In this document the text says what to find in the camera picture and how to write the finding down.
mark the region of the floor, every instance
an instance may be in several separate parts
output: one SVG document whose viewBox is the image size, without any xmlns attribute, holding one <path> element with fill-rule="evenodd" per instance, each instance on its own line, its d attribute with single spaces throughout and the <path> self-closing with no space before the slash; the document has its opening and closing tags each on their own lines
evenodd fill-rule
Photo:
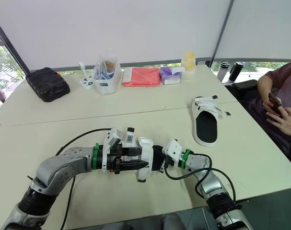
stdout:
<svg viewBox="0 0 291 230">
<path fill-rule="evenodd" d="M 258 196 L 239 202 L 242 211 L 255 230 L 291 230 L 291 189 Z M 217 230 L 212 215 L 207 208 L 195 208 L 177 212 L 187 230 L 207 230 L 204 214 L 209 230 Z M 129 220 L 134 230 L 161 230 L 161 218 L 153 216 Z M 100 230 L 103 226 L 83 228 L 79 230 Z"/>
</svg>

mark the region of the smartphone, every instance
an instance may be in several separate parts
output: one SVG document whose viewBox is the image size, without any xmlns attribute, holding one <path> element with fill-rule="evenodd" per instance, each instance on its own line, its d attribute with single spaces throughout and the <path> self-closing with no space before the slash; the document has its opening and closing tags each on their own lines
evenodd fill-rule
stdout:
<svg viewBox="0 0 291 230">
<path fill-rule="evenodd" d="M 273 93 L 269 93 L 269 100 L 271 101 L 271 103 L 273 104 L 273 111 L 276 112 L 277 114 L 280 114 L 280 111 L 278 109 L 278 107 L 281 106 L 281 102 L 276 98 L 276 96 Z"/>
</svg>

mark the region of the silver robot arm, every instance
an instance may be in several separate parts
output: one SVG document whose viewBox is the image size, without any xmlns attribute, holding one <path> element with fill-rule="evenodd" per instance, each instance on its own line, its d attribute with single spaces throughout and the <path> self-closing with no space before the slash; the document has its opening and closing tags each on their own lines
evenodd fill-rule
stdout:
<svg viewBox="0 0 291 230">
<path fill-rule="evenodd" d="M 130 128 L 130 131 L 133 137 L 133 129 Z M 70 179 L 80 173 L 102 169 L 119 174 L 120 171 L 140 170 L 149 165 L 148 161 L 139 159 L 139 155 L 146 156 L 142 146 L 138 145 L 142 141 L 133 140 L 131 145 L 123 141 L 129 146 L 125 148 L 120 144 L 121 140 L 121 132 L 113 128 L 103 146 L 97 143 L 93 148 L 74 147 L 43 161 L 24 197 L 15 205 L 1 230 L 41 229 L 59 193 Z"/>
<path fill-rule="evenodd" d="M 68 181 L 80 173 L 90 172 L 93 148 L 71 148 L 40 164 L 27 192 L 1 227 L 8 229 L 40 229 L 58 194 Z"/>
<path fill-rule="evenodd" d="M 167 143 L 163 148 L 163 153 L 182 169 L 195 171 L 210 167 L 207 157 L 195 154 L 189 149 L 184 150 L 175 139 Z M 168 157 L 166 162 L 164 168 L 168 167 Z M 206 172 L 207 170 L 203 170 L 194 175 L 200 181 Z M 253 230 L 243 212 L 239 210 L 220 179 L 212 171 L 201 182 L 199 188 L 220 230 Z"/>
</svg>

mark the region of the yellow lid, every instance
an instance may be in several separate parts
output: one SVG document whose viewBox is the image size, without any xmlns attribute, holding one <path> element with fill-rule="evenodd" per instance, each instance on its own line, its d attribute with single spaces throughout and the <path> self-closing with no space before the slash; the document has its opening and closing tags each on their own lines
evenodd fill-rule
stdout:
<svg viewBox="0 0 291 230">
<path fill-rule="evenodd" d="M 186 52 L 185 57 L 188 59 L 195 58 L 195 54 L 192 51 Z"/>
</svg>

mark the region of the green ring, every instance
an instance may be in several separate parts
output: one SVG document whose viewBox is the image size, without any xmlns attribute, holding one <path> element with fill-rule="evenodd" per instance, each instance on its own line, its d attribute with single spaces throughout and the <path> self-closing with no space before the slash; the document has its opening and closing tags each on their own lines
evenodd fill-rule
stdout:
<svg viewBox="0 0 291 230">
<path fill-rule="evenodd" d="M 185 167 L 186 167 L 186 160 L 188 159 L 188 155 L 189 155 L 189 153 L 190 153 L 190 150 L 187 149 L 186 152 L 185 152 L 184 155 L 183 155 L 182 165 L 181 165 L 181 168 L 182 168 L 182 169 L 185 169 Z"/>
<path fill-rule="evenodd" d="M 96 159 L 97 159 L 97 153 L 99 150 L 99 144 L 96 143 L 93 147 L 93 159 L 92 159 L 92 169 L 96 169 Z"/>
</svg>

